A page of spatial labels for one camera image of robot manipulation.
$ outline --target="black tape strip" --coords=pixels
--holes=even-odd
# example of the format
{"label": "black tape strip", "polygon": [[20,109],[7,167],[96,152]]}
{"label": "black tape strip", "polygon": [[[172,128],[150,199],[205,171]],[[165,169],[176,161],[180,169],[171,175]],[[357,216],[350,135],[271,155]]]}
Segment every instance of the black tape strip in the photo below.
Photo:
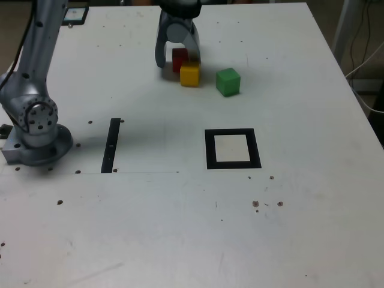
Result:
{"label": "black tape strip", "polygon": [[113,161],[115,159],[116,146],[118,144],[120,129],[120,118],[112,118],[109,124],[106,149],[104,151],[103,163],[101,165],[102,173],[112,173]]}

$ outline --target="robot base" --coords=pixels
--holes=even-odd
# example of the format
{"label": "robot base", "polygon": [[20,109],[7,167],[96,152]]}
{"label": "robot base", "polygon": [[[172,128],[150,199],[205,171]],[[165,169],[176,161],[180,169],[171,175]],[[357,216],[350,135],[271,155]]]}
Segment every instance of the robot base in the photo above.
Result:
{"label": "robot base", "polygon": [[2,153],[8,164],[24,164],[27,166],[40,166],[60,159],[72,147],[73,139],[68,128],[57,124],[58,136],[51,144],[39,147],[26,147],[12,129],[2,149]]}

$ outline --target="green cube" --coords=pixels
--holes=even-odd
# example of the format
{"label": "green cube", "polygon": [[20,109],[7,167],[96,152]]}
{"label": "green cube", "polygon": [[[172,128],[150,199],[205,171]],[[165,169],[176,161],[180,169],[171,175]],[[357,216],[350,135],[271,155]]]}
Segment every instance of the green cube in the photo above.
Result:
{"label": "green cube", "polygon": [[233,68],[216,72],[216,88],[225,97],[239,94],[240,75]]}

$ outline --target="black square frame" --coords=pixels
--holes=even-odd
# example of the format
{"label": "black square frame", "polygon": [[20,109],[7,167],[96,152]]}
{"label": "black square frame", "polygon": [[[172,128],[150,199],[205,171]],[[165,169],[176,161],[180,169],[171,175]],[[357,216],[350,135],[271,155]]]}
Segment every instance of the black square frame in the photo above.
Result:
{"label": "black square frame", "polygon": [[[78,9],[78,8],[85,8],[83,18],[81,20],[65,20],[65,15],[67,15],[69,9]],[[64,18],[62,20],[61,26],[67,26],[68,24],[72,25],[83,25],[85,23],[86,16],[88,15],[89,7],[73,7],[65,9]]]}
{"label": "black square frame", "polygon": [[[216,159],[215,147],[216,135],[245,135],[247,138],[250,161],[218,162]],[[257,149],[256,137],[252,128],[205,130],[205,152],[207,169],[254,169],[262,167],[259,150]]]}

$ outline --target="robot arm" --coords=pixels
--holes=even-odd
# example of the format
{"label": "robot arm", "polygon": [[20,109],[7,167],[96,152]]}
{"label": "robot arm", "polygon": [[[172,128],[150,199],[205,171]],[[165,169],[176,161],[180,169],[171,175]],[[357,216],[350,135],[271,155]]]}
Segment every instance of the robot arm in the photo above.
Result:
{"label": "robot arm", "polygon": [[[200,14],[200,0],[179,3],[162,0],[155,59],[163,68],[167,41],[182,43],[188,54],[200,59],[199,35],[193,18]],[[32,0],[31,18],[19,68],[0,77],[0,103],[14,127],[2,149],[9,164],[38,166],[65,155],[73,140],[57,123],[58,108],[47,91],[47,74],[68,0]]]}
{"label": "robot arm", "polygon": [[55,161],[72,146],[57,124],[58,108],[47,91],[47,74],[68,0],[34,0],[20,64],[0,77],[0,103],[14,128],[3,147],[8,163],[36,166]]}
{"label": "robot arm", "polygon": [[167,41],[183,44],[189,55],[200,60],[199,34],[193,18],[200,14],[201,2],[181,4],[178,1],[162,0],[160,7],[155,48],[157,66],[160,68],[165,66]]}

